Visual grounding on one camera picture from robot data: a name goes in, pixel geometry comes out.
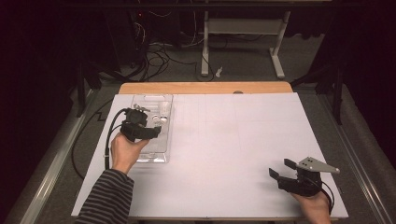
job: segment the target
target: metal rail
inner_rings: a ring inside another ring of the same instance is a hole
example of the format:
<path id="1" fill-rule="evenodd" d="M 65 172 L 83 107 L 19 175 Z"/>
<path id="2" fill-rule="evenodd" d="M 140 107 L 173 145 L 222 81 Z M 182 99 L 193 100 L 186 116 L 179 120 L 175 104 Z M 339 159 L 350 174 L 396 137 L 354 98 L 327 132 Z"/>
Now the metal rail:
<path id="1" fill-rule="evenodd" d="M 381 198 L 377 193 L 377 189 L 366 173 L 359 156 L 355 152 L 355 148 L 349 142 L 347 138 L 347 134 L 345 133 L 342 126 L 338 125 L 335 119 L 332 116 L 332 107 L 330 106 L 329 100 L 325 95 L 318 96 L 320 103 L 325 108 L 330 120 L 332 121 L 332 125 L 334 129 L 337 131 L 344 147 L 345 154 L 348 163 L 352 169 L 352 172 L 355 174 L 359 184 L 361 185 L 361 190 L 363 191 L 364 196 L 367 199 L 367 202 L 370 204 L 373 213 L 375 215 L 376 220 L 380 224 L 392 224 L 393 221 L 385 207 L 382 203 Z"/>
<path id="2" fill-rule="evenodd" d="M 52 190 L 56 184 L 59 174 L 64 167 L 64 162 L 67 159 L 67 155 L 69 154 L 70 149 L 73 146 L 73 143 L 76 140 L 77 134 L 81 125 L 86 117 L 86 111 L 92 105 L 94 98 L 97 95 L 97 91 L 90 90 L 87 94 L 87 107 L 85 112 L 75 121 L 73 128 L 68 135 L 67 139 L 64 141 L 64 144 L 61 148 L 59 148 L 55 158 L 52 161 L 46 175 L 43 178 L 43 181 L 40 184 L 37 192 L 35 193 L 35 197 L 31 201 L 29 207 L 27 208 L 22 220 L 21 224 L 31 224 L 35 223 L 38 216 L 41 213 L 42 208 L 46 204 L 47 199 L 50 197 Z"/>

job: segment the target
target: wooden edge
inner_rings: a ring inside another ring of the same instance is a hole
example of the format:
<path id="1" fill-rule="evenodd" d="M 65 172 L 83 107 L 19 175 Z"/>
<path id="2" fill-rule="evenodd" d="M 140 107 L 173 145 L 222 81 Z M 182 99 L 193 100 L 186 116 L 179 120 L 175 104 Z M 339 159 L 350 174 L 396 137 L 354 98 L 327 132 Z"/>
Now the wooden edge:
<path id="1" fill-rule="evenodd" d="M 338 221 L 343 217 L 331 217 Z M 128 220 L 165 220 L 165 221 L 307 221 L 305 217 L 128 217 Z"/>
<path id="2" fill-rule="evenodd" d="M 281 93 L 293 92 L 285 81 L 271 82 L 144 82 L 124 83 L 119 94 L 224 94 L 224 93 Z"/>

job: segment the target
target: dark background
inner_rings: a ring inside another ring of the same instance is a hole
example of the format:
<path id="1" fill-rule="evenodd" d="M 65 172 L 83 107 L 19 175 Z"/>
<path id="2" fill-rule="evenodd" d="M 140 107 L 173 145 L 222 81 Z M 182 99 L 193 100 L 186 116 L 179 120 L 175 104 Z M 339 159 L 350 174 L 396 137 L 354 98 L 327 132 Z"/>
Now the dark background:
<path id="1" fill-rule="evenodd" d="M 73 104 L 69 94 L 76 87 L 78 69 L 89 67 L 85 60 L 115 71 L 120 70 L 122 63 L 128 60 L 132 63 L 138 58 L 135 43 L 125 41 L 134 36 L 134 30 L 125 22 L 127 16 L 126 12 L 69 11 L 46 0 L 1 2 L 4 98 L 0 222 L 6 218 L 68 115 Z M 233 16 L 260 18 L 262 14 L 240 12 Z M 198 21 L 202 17 L 202 12 L 197 13 Z M 334 59 L 345 63 L 345 83 L 394 166 L 396 31 L 392 26 L 395 19 L 386 2 L 379 5 L 371 1 L 366 9 L 335 14 L 314 9 L 292 11 L 286 32 L 286 36 L 303 34 L 304 38 L 326 34 L 311 70 Z M 179 43 L 179 31 L 193 33 L 191 14 L 185 12 L 173 13 L 166 20 L 147 15 L 144 22 L 150 27 L 151 36 L 174 45 Z M 86 69 L 85 76 L 97 78 L 99 70 Z"/>

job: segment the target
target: wrist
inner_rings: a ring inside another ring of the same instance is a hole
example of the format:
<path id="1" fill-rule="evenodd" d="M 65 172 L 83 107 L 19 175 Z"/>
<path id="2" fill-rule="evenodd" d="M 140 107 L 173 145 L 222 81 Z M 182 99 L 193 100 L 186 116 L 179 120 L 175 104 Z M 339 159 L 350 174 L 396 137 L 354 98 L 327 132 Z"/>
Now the wrist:
<path id="1" fill-rule="evenodd" d="M 126 165 L 119 165 L 119 164 L 114 164 L 111 169 L 113 170 L 118 170 L 120 172 L 125 173 L 128 175 L 129 171 L 131 170 L 131 166 L 126 166 Z"/>
<path id="2" fill-rule="evenodd" d="M 311 220 L 309 223 L 311 224 L 331 224 L 330 217 L 321 217 L 316 220 Z"/>

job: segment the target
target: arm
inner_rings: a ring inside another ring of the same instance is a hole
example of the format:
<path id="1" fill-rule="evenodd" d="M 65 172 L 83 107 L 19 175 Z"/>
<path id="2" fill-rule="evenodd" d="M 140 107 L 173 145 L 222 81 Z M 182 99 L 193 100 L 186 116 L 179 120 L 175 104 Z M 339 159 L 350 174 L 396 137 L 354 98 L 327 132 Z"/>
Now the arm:
<path id="1" fill-rule="evenodd" d="M 298 194 L 291 194 L 301 206 L 301 209 L 312 224 L 329 224 L 330 214 L 329 214 L 329 201 L 324 193 L 319 192 L 312 197 L 303 197 Z"/>
<path id="2" fill-rule="evenodd" d="M 134 181 L 127 176 L 149 140 L 128 141 L 118 133 L 111 142 L 113 165 L 103 171 L 83 204 L 76 223 L 126 223 Z"/>

